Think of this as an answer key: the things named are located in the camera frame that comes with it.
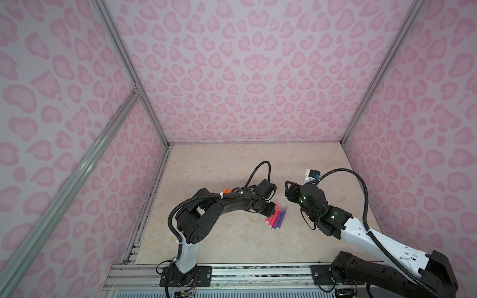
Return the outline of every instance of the wire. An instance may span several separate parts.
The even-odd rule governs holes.
[[[197,280],[198,280],[198,276],[194,274],[194,275],[192,276],[192,278],[194,279],[194,284],[190,287],[189,290],[186,290],[186,291],[184,291],[184,292],[190,292],[193,288],[196,287],[196,283],[197,283]]]
[[[268,198],[268,199],[265,199],[265,201],[271,201],[273,199],[273,196],[275,195],[275,193],[277,192],[277,189],[275,188],[273,190],[273,194]]]
[[[159,268],[159,265],[164,264],[164,263],[166,263],[166,262],[172,262],[172,260],[162,261],[162,262],[160,262],[159,264],[157,264],[156,273],[157,273],[158,275],[161,275],[161,274],[162,274],[162,271],[164,271],[164,268],[162,268],[161,273],[159,273],[159,271],[157,271],[157,269]]]
[[[303,209],[300,208],[300,212],[301,212],[301,217],[303,217],[303,220],[305,221],[306,225],[311,229],[311,226],[308,224],[308,222],[305,219],[305,216],[303,215]]]
[[[320,277],[323,277],[323,276],[329,277],[328,275],[318,275],[316,278],[319,279]],[[318,287],[320,288],[320,290],[322,290],[322,291],[325,292],[325,293],[330,293],[331,291],[333,291],[335,286],[336,286],[336,281],[334,281],[334,285],[333,285],[333,287],[332,287],[331,289],[325,291],[325,290],[323,290],[322,287],[320,287],[320,285],[318,285]]]
[[[171,273],[171,268],[176,262],[177,261],[174,260],[174,261],[169,263],[169,266],[167,266],[166,280],[165,280],[165,283],[164,283],[164,291],[166,292],[166,297],[167,298],[171,298],[171,296],[169,295],[169,276],[170,276],[170,273]]]
[[[351,173],[353,175],[356,176],[356,178],[358,178],[358,181],[361,183],[361,187],[363,188],[363,193],[364,193],[364,208],[363,208],[363,225],[364,225],[364,228],[366,229],[366,233],[369,235],[369,237],[373,240],[373,242],[378,246],[378,248],[386,255],[386,257],[388,257],[388,259],[391,260],[391,262],[396,265],[396,267],[398,267],[405,275],[407,275],[414,283],[416,283],[417,285],[419,285],[420,287],[422,287],[423,289],[425,289],[426,291],[428,291],[432,296],[434,296],[435,298],[441,298],[437,292],[431,288],[430,286],[428,286],[427,284],[425,284],[424,282],[422,282],[421,280],[419,280],[412,272],[410,272],[406,267],[404,267],[401,263],[399,263],[398,260],[396,260],[396,258],[391,255],[391,253],[389,253],[389,251],[387,251],[387,249],[381,244],[381,242],[379,242],[379,240],[376,238],[376,236],[373,234],[373,232],[370,230],[369,228],[369,225],[368,225],[368,220],[367,220],[367,217],[368,217],[368,204],[369,204],[369,197],[368,197],[368,188],[366,187],[366,183],[364,182],[364,180],[361,178],[361,176],[359,176],[358,173],[356,173],[355,171],[353,170],[350,170],[350,169],[346,169],[346,168],[338,168],[338,169],[334,169],[334,170],[331,170],[329,172],[327,172],[326,174],[324,174],[323,176],[321,176],[321,180],[323,180],[324,178],[326,178],[327,176],[333,174],[333,173],[336,173],[336,172],[348,172],[348,173]],[[312,180],[312,181],[309,181],[305,184],[310,184],[310,183],[316,183],[318,180]]]
[[[370,286],[370,283],[366,283],[366,292],[368,292],[369,298],[374,298],[374,296],[371,294],[371,289],[369,288]]]
[[[250,178],[249,178],[249,180],[247,181],[247,183],[245,184],[244,187],[246,187],[246,186],[249,185],[250,181],[252,181],[252,178],[253,178],[253,176],[255,175],[255,172],[256,172],[263,164],[268,164],[268,165],[269,165],[268,181],[270,181],[271,165],[270,165],[270,162],[269,162],[268,160],[264,160],[264,161],[262,161],[261,163],[259,163],[259,165],[257,165],[257,167],[255,168],[255,170],[253,170],[252,175],[250,175]]]

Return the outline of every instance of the pink marker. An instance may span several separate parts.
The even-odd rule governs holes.
[[[271,221],[270,221],[270,224],[269,226],[273,226],[273,224],[275,223],[275,220],[277,220],[277,216],[278,216],[278,213],[280,212],[280,206],[277,205],[277,207],[275,208],[275,214],[273,215],[273,217],[271,218]]]

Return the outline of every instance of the marble floor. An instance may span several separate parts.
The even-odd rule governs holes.
[[[284,196],[285,181],[302,184],[306,169],[324,174],[334,168],[351,168],[339,143],[182,144],[174,145],[169,157],[136,264],[158,264],[177,254],[177,239],[167,227],[167,217],[177,204],[203,187],[219,193],[226,187],[243,186],[263,160],[270,161],[271,182],[278,188],[272,201],[288,205],[281,229],[271,230],[261,214],[227,213],[200,242],[197,263],[331,262],[341,250],[366,260],[377,260],[354,245],[325,236],[318,229],[311,231],[298,205]],[[267,178],[267,170],[263,165],[251,185]],[[334,173],[320,188],[330,205],[361,219],[363,192],[353,175]],[[368,223],[380,230],[371,211]]]

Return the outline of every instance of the pink leopard print wall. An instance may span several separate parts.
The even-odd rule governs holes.
[[[108,0],[171,142],[340,140],[410,0]]]
[[[387,233],[446,254],[458,297],[477,295],[475,1],[433,0],[346,152]]]
[[[0,8],[1,270],[132,86],[88,0]]]
[[[97,297],[121,260],[162,151],[137,103],[12,297]]]

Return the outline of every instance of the white robotic arm segment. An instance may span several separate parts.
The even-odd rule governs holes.
[[[179,271],[186,273],[197,265],[196,259],[199,243],[187,243],[184,234],[180,232],[180,235],[182,236],[181,258],[179,260],[174,258],[174,260],[177,261],[176,265]]]
[[[376,243],[373,242],[371,237],[366,234],[366,230],[362,222],[354,217],[349,218],[344,224],[346,227],[341,230],[341,239],[361,247],[365,251],[369,252],[373,256],[380,258],[382,261],[394,267],[396,270],[404,274],[386,255],[379,249]],[[429,258],[422,250],[414,249],[402,244],[390,237],[379,233],[378,231],[371,229],[372,233],[381,242],[381,244],[394,256],[396,260],[401,263],[407,270],[412,272],[416,277],[421,277],[419,269],[424,270],[429,262]]]

